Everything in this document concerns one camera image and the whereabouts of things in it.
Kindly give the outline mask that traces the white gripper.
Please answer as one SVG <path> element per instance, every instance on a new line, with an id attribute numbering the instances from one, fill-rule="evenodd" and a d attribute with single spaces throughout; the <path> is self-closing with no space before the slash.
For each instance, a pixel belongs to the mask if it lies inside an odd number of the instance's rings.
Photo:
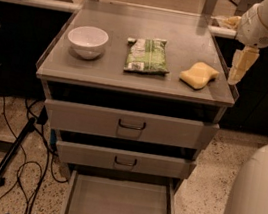
<path id="1" fill-rule="evenodd" d="M 222 23 L 229 29 L 237 29 L 238 41 L 246 46 L 233 54 L 227 81 L 229 85 L 235 85 L 256 62 L 259 49 L 268 46 L 268 6 L 254 4 L 243 16 L 231 16 Z"/>

